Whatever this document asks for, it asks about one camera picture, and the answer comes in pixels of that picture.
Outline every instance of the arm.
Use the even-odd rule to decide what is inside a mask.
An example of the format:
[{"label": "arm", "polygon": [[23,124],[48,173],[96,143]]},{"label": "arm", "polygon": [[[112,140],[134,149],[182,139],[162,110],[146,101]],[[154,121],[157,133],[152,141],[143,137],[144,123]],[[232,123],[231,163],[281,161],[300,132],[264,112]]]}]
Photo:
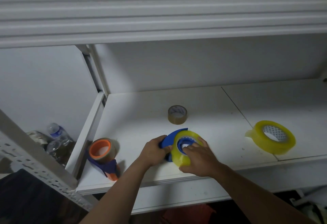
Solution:
[{"label": "arm", "polygon": [[191,165],[181,166],[180,170],[197,176],[214,178],[252,224],[315,223],[272,193],[220,163],[207,142],[202,138],[200,141],[204,146],[194,143],[192,146],[183,148],[183,151],[190,157]]},{"label": "arm", "polygon": [[127,223],[145,172],[159,164],[171,146],[159,148],[166,135],[150,140],[145,144],[140,156],[101,198],[80,224]]}]

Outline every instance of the orange tape core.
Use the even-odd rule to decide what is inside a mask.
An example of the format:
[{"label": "orange tape core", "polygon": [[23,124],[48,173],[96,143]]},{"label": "orange tape core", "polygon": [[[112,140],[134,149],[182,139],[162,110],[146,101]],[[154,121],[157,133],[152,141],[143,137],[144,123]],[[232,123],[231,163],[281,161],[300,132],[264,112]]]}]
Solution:
[{"label": "orange tape core", "polygon": [[[98,155],[99,150],[104,147],[108,147],[108,149],[103,154]],[[90,154],[91,158],[98,160],[98,159],[106,156],[107,153],[110,151],[110,148],[111,148],[111,143],[109,140],[99,139],[96,142],[93,142],[93,144],[91,145],[91,147],[89,149],[89,154]]]}]

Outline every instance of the forearm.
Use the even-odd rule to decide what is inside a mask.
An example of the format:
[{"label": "forearm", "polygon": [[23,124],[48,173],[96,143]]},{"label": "forearm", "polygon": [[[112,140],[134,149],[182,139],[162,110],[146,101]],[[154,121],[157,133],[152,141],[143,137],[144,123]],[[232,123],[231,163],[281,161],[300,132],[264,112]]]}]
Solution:
[{"label": "forearm", "polygon": [[220,164],[214,179],[227,191],[252,224],[314,223],[272,193]]},{"label": "forearm", "polygon": [[140,159],[135,160],[80,223],[127,223],[141,181],[148,169],[149,166]]}]

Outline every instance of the tape roll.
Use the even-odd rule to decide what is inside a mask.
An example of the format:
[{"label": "tape roll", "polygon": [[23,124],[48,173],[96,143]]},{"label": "tape roll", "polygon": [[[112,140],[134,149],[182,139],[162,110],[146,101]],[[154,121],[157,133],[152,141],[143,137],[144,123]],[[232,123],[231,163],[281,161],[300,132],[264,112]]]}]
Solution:
[{"label": "tape roll", "polygon": [[175,125],[183,124],[187,119],[187,110],[183,106],[174,105],[168,109],[168,120]]},{"label": "tape roll", "polygon": [[89,155],[98,163],[106,163],[116,156],[116,150],[109,139],[97,139],[89,148]]},{"label": "tape roll", "polygon": [[251,138],[262,150],[275,155],[287,153],[296,144],[291,131],[272,121],[257,122],[252,130],[245,133],[245,136]]},{"label": "tape roll", "polygon": [[178,167],[190,165],[190,158],[183,152],[183,147],[193,144],[194,142],[203,146],[199,141],[200,135],[189,130],[180,131],[174,138],[173,148],[171,150],[171,159]]}]

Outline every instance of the orange tape dispenser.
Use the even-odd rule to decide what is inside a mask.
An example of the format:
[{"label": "orange tape dispenser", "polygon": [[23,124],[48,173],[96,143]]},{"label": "orange tape dispenser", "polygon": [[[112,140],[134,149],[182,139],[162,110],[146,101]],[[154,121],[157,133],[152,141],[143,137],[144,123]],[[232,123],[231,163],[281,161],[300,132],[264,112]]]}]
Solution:
[{"label": "orange tape dispenser", "polygon": [[119,167],[115,160],[116,150],[109,139],[97,139],[91,144],[86,154],[90,163],[100,168],[106,177],[111,181],[118,180]]}]

